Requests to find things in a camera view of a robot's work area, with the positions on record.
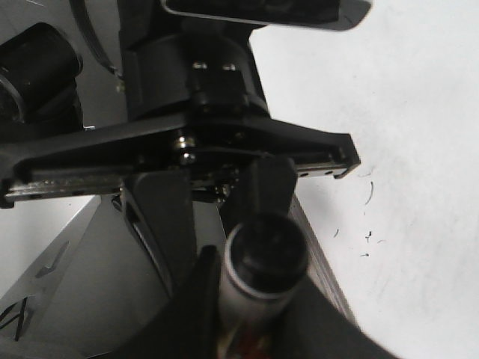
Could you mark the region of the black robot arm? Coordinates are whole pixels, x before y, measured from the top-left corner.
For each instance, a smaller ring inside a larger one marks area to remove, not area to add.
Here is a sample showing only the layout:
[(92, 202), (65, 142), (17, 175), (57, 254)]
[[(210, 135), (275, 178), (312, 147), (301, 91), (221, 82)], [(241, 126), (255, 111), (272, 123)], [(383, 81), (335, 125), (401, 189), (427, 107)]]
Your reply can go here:
[(353, 140), (269, 116), (245, 26), (126, 28), (129, 122), (79, 127), (82, 60), (38, 23), (1, 46), (1, 207), (116, 194), (166, 295), (105, 358), (389, 358), (306, 276), (299, 177), (341, 178)]

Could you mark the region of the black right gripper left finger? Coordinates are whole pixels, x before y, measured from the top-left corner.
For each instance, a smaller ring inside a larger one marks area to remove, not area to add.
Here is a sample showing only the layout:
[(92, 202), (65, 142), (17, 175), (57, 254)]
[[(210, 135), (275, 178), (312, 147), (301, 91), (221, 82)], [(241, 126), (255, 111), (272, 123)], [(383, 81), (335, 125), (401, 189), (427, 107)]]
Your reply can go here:
[(121, 202), (168, 301), (112, 357), (215, 358), (221, 260), (213, 245), (197, 249), (189, 172), (129, 176)]

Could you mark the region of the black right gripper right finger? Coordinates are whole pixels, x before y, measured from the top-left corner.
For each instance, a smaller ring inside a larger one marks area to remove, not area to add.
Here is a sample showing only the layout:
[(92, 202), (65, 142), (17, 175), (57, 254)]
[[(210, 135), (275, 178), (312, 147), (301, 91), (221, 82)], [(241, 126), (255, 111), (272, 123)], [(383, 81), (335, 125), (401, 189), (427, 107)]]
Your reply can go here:
[[(290, 218), (297, 179), (288, 158), (252, 162), (240, 173), (220, 210), (227, 237), (253, 215), (274, 212)], [(389, 351), (352, 325), (319, 291), (309, 278), (309, 253), (308, 258), (306, 276), (296, 294), (247, 358), (389, 358)]]

